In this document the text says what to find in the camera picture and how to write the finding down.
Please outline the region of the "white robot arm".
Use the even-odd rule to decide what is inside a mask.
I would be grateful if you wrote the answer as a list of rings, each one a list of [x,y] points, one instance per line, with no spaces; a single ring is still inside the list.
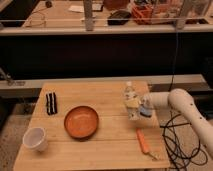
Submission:
[[[190,124],[209,156],[213,159],[213,125],[199,112],[194,98],[184,89],[170,92],[149,92],[140,97],[146,110],[171,108],[178,111]]]

